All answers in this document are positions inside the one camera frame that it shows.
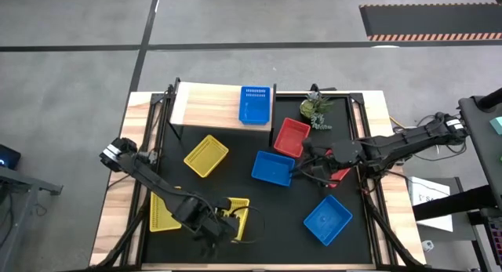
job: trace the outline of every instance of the orange striped edge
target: orange striped edge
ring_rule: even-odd
[[[359,7],[370,7],[370,6],[437,6],[437,5],[502,5],[496,2],[455,2],[455,3],[436,3],[436,4],[389,4],[389,5],[360,5]]]
[[[502,33],[375,34],[368,39],[376,42],[500,40]]]

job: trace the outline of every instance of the gray floor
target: gray floor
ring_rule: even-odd
[[[358,5],[436,2],[493,0],[160,0],[151,43],[365,41]],[[150,3],[0,0],[0,45],[139,44]],[[118,134],[135,61],[136,52],[0,53],[0,143],[23,153],[21,172],[64,184],[60,197],[40,197],[49,212],[34,216],[16,270],[88,263],[108,175],[97,155]],[[455,114],[463,96],[499,88],[499,63],[498,46],[149,52],[139,90],[162,91],[175,77],[382,89],[389,113],[414,125],[436,111]],[[441,163],[413,158],[406,173],[459,176],[467,189],[486,184],[468,146]],[[472,254],[467,242],[440,243],[427,261],[466,270],[477,266]]]

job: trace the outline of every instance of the red basket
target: red basket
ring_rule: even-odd
[[[304,146],[301,143],[308,137],[310,131],[309,125],[291,118],[284,118],[274,149],[292,158],[299,158],[304,151]]]

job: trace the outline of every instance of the yellow basket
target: yellow basket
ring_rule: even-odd
[[[157,194],[150,193],[150,232],[180,228],[181,224],[171,216],[164,201]]]
[[[223,214],[225,216],[230,215],[230,212],[232,210],[235,210],[237,208],[240,208],[242,206],[249,206],[249,199],[247,198],[228,198],[231,203],[230,210],[224,210]],[[235,240],[242,241],[242,235],[244,234],[244,226],[246,225],[246,220],[248,219],[248,212],[249,209],[240,209],[235,212],[235,215],[239,217],[238,221],[238,233],[237,237],[235,237]]]
[[[227,155],[228,149],[208,135],[195,149],[188,154],[183,162],[199,176],[206,178]]]
[[[150,232],[159,232],[163,230],[175,230],[180,229],[181,224],[178,223],[173,217],[171,217],[171,212],[166,209],[164,201],[159,198],[156,194],[151,193],[150,195]],[[224,210],[224,215],[228,216],[232,210],[240,208],[242,206],[249,206],[249,199],[247,198],[228,198],[231,203],[230,210]],[[238,233],[236,240],[241,241],[242,235],[244,234],[244,226],[246,225],[246,220],[248,218],[249,209],[241,209],[235,212],[235,215],[239,217],[238,222]]]

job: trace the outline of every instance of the blue plastic tray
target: blue plastic tray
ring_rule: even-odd
[[[295,160],[292,158],[258,151],[251,177],[289,187],[291,184],[289,171],[293,167],[295,167]]]
[[[265,125],[270,121],[270,88],[243,86],[238,120],[247,125]]]
[[[305,226],[328,246],[352,219],[349,212],[334,196],[327,196],[304,220]]]

